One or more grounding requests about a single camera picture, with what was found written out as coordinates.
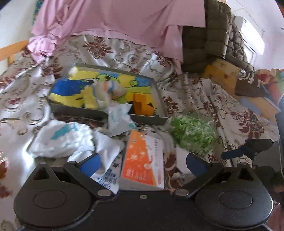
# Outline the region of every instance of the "orange and white box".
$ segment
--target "orange and white box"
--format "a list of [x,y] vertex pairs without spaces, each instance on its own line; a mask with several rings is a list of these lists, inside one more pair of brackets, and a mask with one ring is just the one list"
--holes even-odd
[[163,142],[132,130],[124,157],[119,189],[152,191],[163,188]]

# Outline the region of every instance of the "white wall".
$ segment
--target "white wall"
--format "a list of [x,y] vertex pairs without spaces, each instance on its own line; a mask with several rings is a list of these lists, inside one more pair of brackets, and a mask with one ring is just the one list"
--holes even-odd
[[[36,0],[11,0],[0,10],[0,48],[30,38]],[[0,62],[0,74],[7,61]]]
[[227,0],[234,15],[245,17],[265,42],[263,55],[256,57],[255,69],[284,68],[284,18],[275,0]]

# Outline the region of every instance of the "green chopped vegetable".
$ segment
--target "green chopped vegetable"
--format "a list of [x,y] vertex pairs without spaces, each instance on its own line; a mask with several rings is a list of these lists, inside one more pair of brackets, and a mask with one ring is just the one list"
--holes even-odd
[[200,156],[208,154],[216,138],[208,123],[189,115],[173,117],[170,133],[181,148]]

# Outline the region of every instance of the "air conditioner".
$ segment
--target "air conditioner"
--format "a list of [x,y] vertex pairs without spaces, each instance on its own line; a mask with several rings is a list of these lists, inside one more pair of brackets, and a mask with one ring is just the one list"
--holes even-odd
[[257,55],[263,55],[265,44],[263,39],[253,25],[240,16],[235,16],[235,24],[238,27],[245,45]]

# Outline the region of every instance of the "floral bedspread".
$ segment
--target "floral bedspread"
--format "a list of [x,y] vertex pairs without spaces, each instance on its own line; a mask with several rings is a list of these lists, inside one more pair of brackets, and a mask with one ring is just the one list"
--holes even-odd
[[[223,151],[235,149],[247,138],[279,138],[276,125],[244,108],[220,86],[197,75],[177,75],[170,59],[162,57],[147,46],[125,40],[95,36],[73,36],[57,55],[37,65],[28,50],[0,77],[0,230],[16,230],[17,220],[13,200],[30,173],[39,162],[53,160],[33,159],[26,151],[34,134],[50,118],[47,95],[56,79],[62,77],[73,63],[84,62],[99,66],[140,73],[153,78],[161,91],[168,114],[175,115],[196,110],[214,120],[217,140],[214,149],[204,158],[219,161],[226,166],[251,160],[246,156],[221,160]],[[91,128],[101,122],[56,115],[64,121],[86,123]],[[140,132],[164,141],[165,188],[173,191],[184,181],[176,179],[175,144],[164,127],[141,125]]]

